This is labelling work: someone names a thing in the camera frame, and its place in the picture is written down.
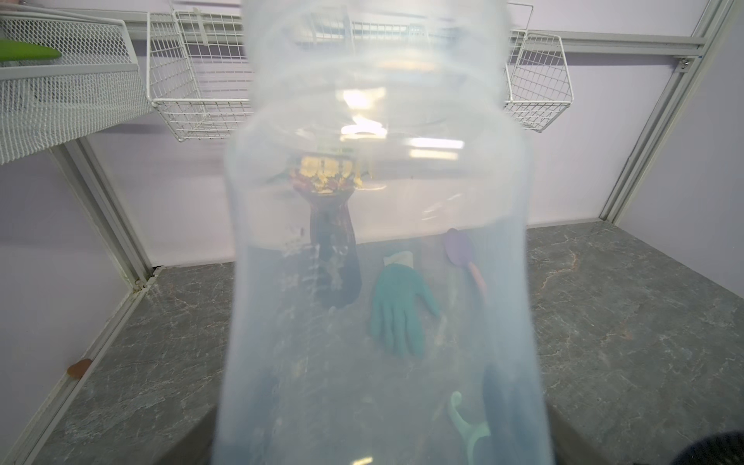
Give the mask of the clear baby bottle body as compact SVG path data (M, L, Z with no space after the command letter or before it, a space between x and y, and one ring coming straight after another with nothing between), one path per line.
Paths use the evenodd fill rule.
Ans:
M300 20L450 26L445 46L301 48ZM526 270L532 156L505 110L504 1L245 1L253 112L225 156L236 238L234 306L215 464L550 464L553 452ZM348 207L362 289L345 307L316 296L303 156L369 170ZM486 283L447 257L465 232ZM370 334L387 256L414 267L441 307L417 302L423 356Z

